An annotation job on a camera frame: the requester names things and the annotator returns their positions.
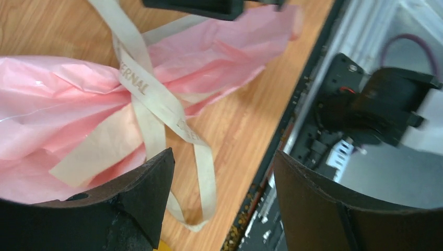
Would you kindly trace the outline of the pink flower bouquet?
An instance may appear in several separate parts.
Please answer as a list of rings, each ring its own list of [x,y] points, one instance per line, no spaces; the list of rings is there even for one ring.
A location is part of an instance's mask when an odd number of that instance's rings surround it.
[[[246,11],[236,21],[194,15],[141,33],[154,77],[182,103],[186,120],[259,75],[300,33],[302,10]],[[56,56],[1,57],[1,198],[64,200],[145,162],[141,145],[84,187],[50,174],[99,123],[131,102],[119,68]]]

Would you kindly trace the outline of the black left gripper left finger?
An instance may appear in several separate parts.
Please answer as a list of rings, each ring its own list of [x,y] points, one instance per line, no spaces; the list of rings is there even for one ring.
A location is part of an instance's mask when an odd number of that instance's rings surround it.
[[[65,201],[1,200],[1,250],[153,250],[174,172],[172,149]]]

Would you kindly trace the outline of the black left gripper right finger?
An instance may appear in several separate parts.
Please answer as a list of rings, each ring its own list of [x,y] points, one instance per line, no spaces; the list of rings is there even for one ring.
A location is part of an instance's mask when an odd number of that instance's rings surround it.
[[[274,176],[289,250],[442,250],[442,209],[419,209],[344,187],[282,151]]]

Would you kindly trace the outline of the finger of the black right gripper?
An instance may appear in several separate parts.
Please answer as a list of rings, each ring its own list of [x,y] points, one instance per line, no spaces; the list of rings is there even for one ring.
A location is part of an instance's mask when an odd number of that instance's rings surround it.
[[[174,10],[208,17],[233,21],[244,12],[247,0],[142,0],[147,8]]]

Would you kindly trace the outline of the white printed ribbon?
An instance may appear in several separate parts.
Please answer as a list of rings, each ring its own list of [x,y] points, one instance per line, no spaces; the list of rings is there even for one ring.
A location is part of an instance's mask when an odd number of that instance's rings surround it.
[[[194,148],[203,219],[200,231],[215,214],[216,179],[211,148],[187,124],[182,103],[160,81],[147,45],[119,1],[91,1],[112,32],[118,58],[119,82],[131,93],[131,102],[104,119],[81,144],[70,151],[50,174],[71,187],[84,187],[141,145],[150,159],[166,148],[165,129],[171,129]]]

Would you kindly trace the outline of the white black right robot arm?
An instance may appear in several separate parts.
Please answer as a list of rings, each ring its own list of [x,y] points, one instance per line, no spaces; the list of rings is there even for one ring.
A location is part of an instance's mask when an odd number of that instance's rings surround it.
[[[358,80],[338,83],[315,82],[311,100],[322,105],[314,108],[318,126],[330,132],[343,132],[355,142],[367,145],[404,144],[422,151],[442,145],[442,83],[440,67],[426,42],[402,30],[388,37],[398,7],[413,10],[414,1],[359,1],[345,12],[341,35],[332,43],[336,53],[349,52],[358,62],[369,56],[374,71],[361,91],[352,89]],[[387,67],[389,46],[397,40],[417,42],[428,57],[430,73]]]

